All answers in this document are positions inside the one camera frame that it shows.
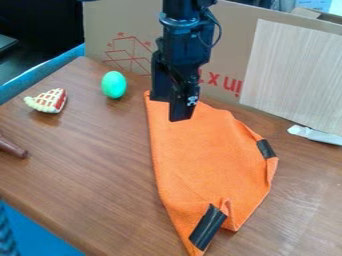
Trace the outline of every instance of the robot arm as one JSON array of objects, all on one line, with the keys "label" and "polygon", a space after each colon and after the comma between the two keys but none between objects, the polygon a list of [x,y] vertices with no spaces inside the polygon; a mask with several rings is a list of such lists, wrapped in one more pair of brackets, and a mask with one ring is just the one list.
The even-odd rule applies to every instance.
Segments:
[{"label": "robot arm", "polygon": [[[170,121],[190,119],[199,99],[199,68],[210,60],[221,26],[208,7],[217,0],[163,0],[163,37],[152,56],[151,100],[170,103]],[[214,28],[220,34],[213,44]]]}]

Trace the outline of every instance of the red box diagram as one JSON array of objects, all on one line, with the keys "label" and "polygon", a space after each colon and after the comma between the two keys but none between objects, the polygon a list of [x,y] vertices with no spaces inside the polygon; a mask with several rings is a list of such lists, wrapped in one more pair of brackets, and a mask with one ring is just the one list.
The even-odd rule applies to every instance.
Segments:
[{"label": "red box diagram", "polygon": [[124,33],[118,33],[118,38],[107,44],[109,50],[105,54],[108,59],[103,62],[125,71],[150,76],[151,45],[151,42],[143,43],[135,36],[125,37]]}]

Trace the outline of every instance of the white paper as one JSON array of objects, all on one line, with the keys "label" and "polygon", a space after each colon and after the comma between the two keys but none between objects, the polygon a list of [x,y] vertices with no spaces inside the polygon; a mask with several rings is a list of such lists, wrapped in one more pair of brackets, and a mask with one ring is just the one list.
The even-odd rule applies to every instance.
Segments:
[{"label": "white paper", "polygon": [[300,125],[294,125],[291,128],[289,128],[287,131],[290,134],[304,137],[309,140],[342,146],[341,136],[337,136],[337,135],[333,135],[333,134],[329,134],[329,133],[325,133],[321,131],[316,131],[316,130],[310,129],[308,127],[303,127]]}]

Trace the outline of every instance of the green ball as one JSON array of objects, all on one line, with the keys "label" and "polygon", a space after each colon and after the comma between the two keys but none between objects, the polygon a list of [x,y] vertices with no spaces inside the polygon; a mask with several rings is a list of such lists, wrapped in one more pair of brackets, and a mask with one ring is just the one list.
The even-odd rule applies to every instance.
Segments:
[{"label": "green ball", "polygon": [[118,71],[110,71],[102,78],[102,92],[109,98],[118,99],[122,97],[126,92],[126,88],[126,78]]}]

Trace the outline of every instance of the toy pie slice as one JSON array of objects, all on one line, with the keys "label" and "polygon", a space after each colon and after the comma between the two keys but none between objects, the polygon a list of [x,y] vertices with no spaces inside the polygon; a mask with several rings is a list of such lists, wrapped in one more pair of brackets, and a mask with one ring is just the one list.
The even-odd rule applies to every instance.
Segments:
[{"label": "toy pie slice", "polygon": [[65,89],[57,88],[41,93],[37,97],[25,97],[25,103],[41,112],[57,114],[61,112],[67,99]]}]

